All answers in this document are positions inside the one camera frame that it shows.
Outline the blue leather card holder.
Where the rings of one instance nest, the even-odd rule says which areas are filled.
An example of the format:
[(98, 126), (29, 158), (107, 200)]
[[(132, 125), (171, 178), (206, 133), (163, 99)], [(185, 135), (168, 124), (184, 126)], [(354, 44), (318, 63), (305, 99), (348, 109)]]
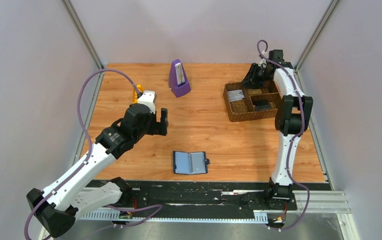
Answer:
[(172, 152), (173, 173), (177, 175), (200, 175), (208, 173), (210, 160), (205, 151)]

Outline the white silver card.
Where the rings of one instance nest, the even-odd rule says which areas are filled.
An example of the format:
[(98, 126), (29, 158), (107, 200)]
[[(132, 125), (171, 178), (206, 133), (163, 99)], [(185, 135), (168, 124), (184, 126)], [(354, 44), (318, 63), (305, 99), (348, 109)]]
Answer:
[(244, 95), (244, 92), (242, 89), (227, 91), (226, 95), (227, 95), (227, 99), (230, 103), (240, 101), (240, 100), (243, 100), (245, 98), (245, 95)]

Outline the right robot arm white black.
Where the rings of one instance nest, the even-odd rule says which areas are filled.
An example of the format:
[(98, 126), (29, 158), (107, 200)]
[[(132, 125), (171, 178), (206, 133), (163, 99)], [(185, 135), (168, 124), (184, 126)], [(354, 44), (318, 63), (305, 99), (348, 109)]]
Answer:
[(308, 129), (314, 100), (298, 86), (295, 70), (290, 62), (284, 61), (282, 50), (258, 53), (261, 61), (251, 65), (241, 84), (254, 89), (266, 81), (273, 81), (281, 94), (275, 116), (275, 129), (279, 133), (277, 160), (268, 189), (263, 193), (265, 204), (277, 209), (293, 198), (296, 152), (303, 133)]

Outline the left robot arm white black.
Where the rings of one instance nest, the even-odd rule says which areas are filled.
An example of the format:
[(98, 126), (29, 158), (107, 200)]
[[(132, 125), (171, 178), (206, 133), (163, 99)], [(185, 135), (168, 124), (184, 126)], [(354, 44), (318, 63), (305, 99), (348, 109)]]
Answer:
[(134, 103), (122, 118), (102, 130), (82, 158), (67, 172), (43, 190), (33, 188), (26, 199), (33, 216), (43, 225), (50, 237), (64, 235), (82, 216), (101, 207), (118, 204), (128, 206), (132, 201), (132, 187), (121, 177), (87, 193), (81, 193), (94, 177), (118, 160), (145, 135), (166, 136), (168, 110), (157, 112), (141, 103)]

